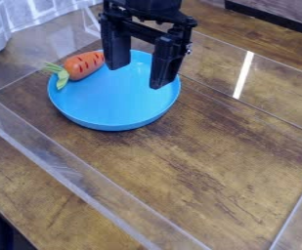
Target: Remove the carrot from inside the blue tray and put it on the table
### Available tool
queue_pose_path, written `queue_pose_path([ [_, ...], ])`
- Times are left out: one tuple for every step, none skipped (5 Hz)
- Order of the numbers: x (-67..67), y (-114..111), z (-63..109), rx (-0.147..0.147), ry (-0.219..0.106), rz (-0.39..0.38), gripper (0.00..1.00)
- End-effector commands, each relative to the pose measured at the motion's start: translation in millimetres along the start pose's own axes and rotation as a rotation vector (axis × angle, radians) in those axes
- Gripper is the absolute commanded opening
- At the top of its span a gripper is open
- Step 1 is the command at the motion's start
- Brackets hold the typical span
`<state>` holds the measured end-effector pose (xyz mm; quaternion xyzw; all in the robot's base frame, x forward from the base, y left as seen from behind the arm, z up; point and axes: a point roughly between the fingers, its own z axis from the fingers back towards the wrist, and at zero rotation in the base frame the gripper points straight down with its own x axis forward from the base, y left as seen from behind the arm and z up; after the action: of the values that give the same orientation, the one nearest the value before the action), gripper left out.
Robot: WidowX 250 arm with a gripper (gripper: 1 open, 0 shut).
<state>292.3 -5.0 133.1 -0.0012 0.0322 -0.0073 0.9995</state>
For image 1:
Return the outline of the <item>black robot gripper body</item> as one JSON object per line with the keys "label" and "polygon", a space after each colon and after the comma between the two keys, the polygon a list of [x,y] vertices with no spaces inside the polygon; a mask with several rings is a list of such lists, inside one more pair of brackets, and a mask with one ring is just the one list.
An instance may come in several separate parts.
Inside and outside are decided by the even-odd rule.
{"label": "black robot gripper body", "polygon": [[[181,12],[182,0],[104,0],[102,37],[133,36],[149,43],[168,36],[182,44],[192,42],[193,28],[197,20]],[[162,32],[133,21],[172,23],[172,28]]]}

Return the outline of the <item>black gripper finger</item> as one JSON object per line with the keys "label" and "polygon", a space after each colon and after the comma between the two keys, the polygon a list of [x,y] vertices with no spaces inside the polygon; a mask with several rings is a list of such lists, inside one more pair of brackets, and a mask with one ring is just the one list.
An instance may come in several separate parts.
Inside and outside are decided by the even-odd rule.
{"label": "black gripper finger", "polygon": [[132,35],[122,21],[108,14],[101,15],[101,38],[106,65],[120,69],[132,62]]}
{"label": "black gripper finger", "polygon": [[174,81],[190,49],[192,30],[173,26],[154,42],[150,87],[160,89]]}

